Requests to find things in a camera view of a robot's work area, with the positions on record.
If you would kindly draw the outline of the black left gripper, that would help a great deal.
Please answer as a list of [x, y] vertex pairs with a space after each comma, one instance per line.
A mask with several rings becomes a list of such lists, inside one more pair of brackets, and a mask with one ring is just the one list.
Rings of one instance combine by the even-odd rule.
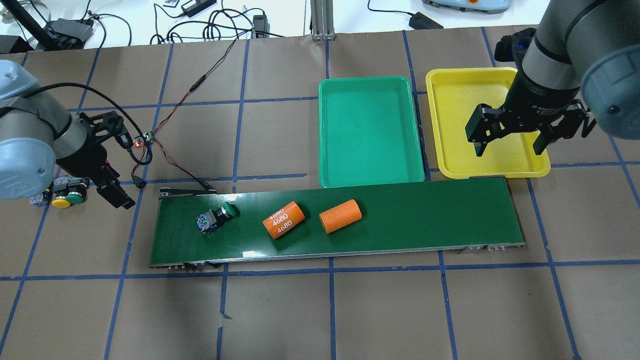
[[87, 116], [80, 112], [72, 125], [80, 126], [80, 148], [60, 159], [60, 167], [68, 175], [89, 178], [96, 186], [97, 193], [114, 208], [128, 210], [136, 204], [121, 186], [120, 174], [108, 161], [108, 153], [103, 143], [114, 138], [125, 150], [131, 147], [131, 136], [124, 119], [116, 111]]

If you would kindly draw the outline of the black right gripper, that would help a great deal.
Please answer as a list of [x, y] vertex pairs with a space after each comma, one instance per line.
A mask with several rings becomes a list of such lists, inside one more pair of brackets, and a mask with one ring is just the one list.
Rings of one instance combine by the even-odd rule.
[[532, 145], [539, 156], [558, 139], [572, 139], [579, 128], [580, 136], [586, 138], [597, 120], [590, 119], [591, 110], [581, 100], [575, 100], [578, 90], [547, 88], [526, 75], [516, 75], [502, 108], [476, 105], [464, 127], [467, 141], [473, 144], [476, 157], [482, 157], [490, 142], [508, 132], [539, 130]]

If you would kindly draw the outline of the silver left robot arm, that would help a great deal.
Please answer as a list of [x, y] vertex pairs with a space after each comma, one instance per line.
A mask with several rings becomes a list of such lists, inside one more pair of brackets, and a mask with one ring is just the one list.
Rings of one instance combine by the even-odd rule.
[[0, 194], [34, 205], [69, 208], [87, 200], [91, 184], [112, 207], [135, 201], [119, 182], [104, 143], [115, 139], [132, 151], [122, 110], [73, 116], [47, 86], [20, 64], [3, 59], [0, 119]]

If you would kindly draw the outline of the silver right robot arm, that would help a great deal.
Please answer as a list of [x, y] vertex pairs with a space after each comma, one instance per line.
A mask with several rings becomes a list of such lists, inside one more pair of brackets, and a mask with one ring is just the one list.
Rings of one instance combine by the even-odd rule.
[[470, 116], [476, 155], [512, 133], [539, 132], [536, 155], [595, 126], [637, 141], [639, 11], [637, 0], [551, 0], [536, 28], [504, 36], [494, 58], [518, 71], [499, 108], [478, 104]]

